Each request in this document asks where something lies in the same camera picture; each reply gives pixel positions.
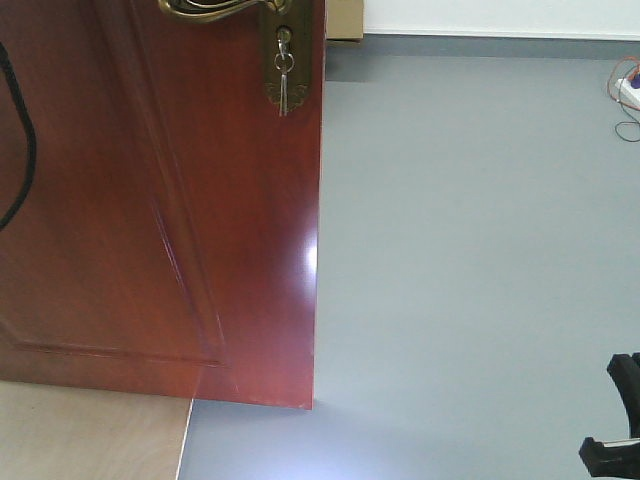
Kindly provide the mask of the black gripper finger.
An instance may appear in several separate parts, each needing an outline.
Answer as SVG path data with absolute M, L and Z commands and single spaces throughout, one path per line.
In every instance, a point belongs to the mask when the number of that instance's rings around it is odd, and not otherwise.
M 601 442 L 587 437 L 579 456 L 592 477 L 639 477 L 638 439 Z
M 639 437 L 639 353 L 614 354 L 607 372 L 620 394 L 629 422 L 629 436 Z

